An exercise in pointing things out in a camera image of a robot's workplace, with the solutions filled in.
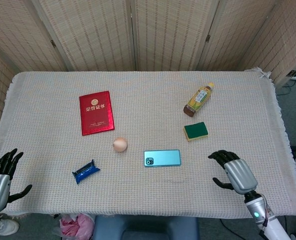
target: green sponge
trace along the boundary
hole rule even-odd
[[[200,139],[208,135],[208,130],[204,122],[184,126],[183,131],[188,141]]]

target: smartphone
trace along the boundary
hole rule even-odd
[[[144,152],[145,167],[180,166],[181,158],[179,150],[154,150]]]

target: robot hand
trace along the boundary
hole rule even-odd
[[[257,188],[258,182],[247,163],[240,159],[234,152],[220,150],[208,156],[215,159],[225,170],[230,183],[222,183],[216,177],[213,181],[223,189],[235,190],[238,194],[246,194]]]
[[[245,196],[245,204],[260,229],[259,235],[265,240],[290,240],[264,195],[256,193],[258,182],[247,163],[235,153],[225,150],[216,151],[208,158],[215,159],[230,180],[230,183],[222,183],[214,177],[216,185]]]
[[[22,192],[9,195],[14,171],[16,170],[18,160],[23,155],[23,152],[20,152],[14,157],[16,152],[17,149],[14,149],[0,158],[0,211],[6,207],[7,203],[11,203],[27,195],[32,188],[32,185],[28,185]]]

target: egg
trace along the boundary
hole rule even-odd
[[[113,141],[113,149],[119,153],[125,151],[127,147],[128,147],[128,141],[124,137],[117,137]]]

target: table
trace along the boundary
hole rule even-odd
[[[245,72],[22,72],[0,121],[0,157],[24,152],[11,193],[31,192],[4,210],[205,218],[249,218],[243,196],[212,181],[228,178],[207,158],[225,149],[245,159],[276,215],[296,215],[296,169],[267,77]],[[183,107],[208,82],[211,99],[194,117]],[[115,130],[81,135],[79,96],[110,91]],[[187,142],[183,126],[205,122],[209,136]],[[123,153],[116,137],[128,139]],[[180,167],[147,168],[143,151],[179,149]],[[77,185],[71,172],[92,159],[101,169]]]

